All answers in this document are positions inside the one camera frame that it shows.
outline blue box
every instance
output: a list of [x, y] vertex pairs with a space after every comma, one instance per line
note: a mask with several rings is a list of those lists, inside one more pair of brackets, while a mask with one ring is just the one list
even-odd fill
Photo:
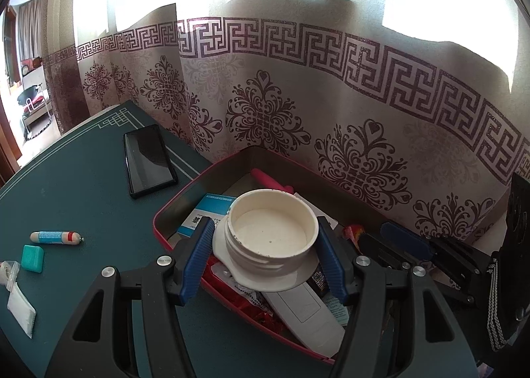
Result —
[[24, 245], [22, 250], [22, 260], [20, 265], [23, 269], [42, 272], [42, 262], [44, 261], [44, 250], [40, 246]]
[[195, 209], [177, 229], [177, 233], [190, 237], [203, 216], [214, 220], [215, 225], [229, 212], [235, 197], [219, 194], [206, 194]]

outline metal chain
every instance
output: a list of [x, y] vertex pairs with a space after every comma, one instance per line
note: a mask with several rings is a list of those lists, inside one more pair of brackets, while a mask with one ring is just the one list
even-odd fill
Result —
[[499, 317], [497, 317], [497, 279], [499, 276], [499, 263], [496, 258], [494, 258], [494, 262], [488, 266], [487, 272], [491, 274], [491, 283], [488, 303], [488, 322], [486, 326], [490, 336], [491, 349], [493, 351], [499, 351], [504, 345], [506, 345], [506, 340], [504, 339], [503, 329], [500, 326]]

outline small green case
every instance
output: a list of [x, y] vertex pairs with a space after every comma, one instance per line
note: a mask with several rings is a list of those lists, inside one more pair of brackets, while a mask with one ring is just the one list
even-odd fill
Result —
[[21, 262], [23, 269], [37, 272], [39, 274], [42, 272], [43, 260], [44, 250], [40, 246], [24, 245]]

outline smartphone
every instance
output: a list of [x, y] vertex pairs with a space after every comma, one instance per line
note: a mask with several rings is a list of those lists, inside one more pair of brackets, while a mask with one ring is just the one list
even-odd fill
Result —
[[124, 147], [132, 198], [179, 182], [158, 125], [125, 133]]

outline red tray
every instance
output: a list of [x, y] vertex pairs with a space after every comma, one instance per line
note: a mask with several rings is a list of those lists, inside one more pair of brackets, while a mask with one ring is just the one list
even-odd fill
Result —
[[[248, 176], [255, 167], [263, 170], [282, 185], [293, 186], [297, 193], [336, 219], [339, 222], [336, 232], [340, 232], [346, 224], [357, 223], [362, 224], [369, 231], [378, 233], [381, 224], [387, 221], [375, 209], [320, 175], [281, 155], [259, 146], [250, 146], [207, 168], [156, 213], [153, 219], [153, 232], [163, 247], [171, 251], [182, 238], [176, 233], [178, 227], [206, 193], [238, 195], [230, 194], [230, 188], [238, 188], [238, 185], [242, 184], [242, 178], [248, 178], [247, 181], [243, 179], [246, 190], [260, 188], [258, 184], [252, 184], [253, 181]], [[201, 280], [201, 285], [228, 309], [274, 339], [325, 363], [334, 362], [333, 359], [313, 352], [254, 321], [224, 298], [205, 279]]]

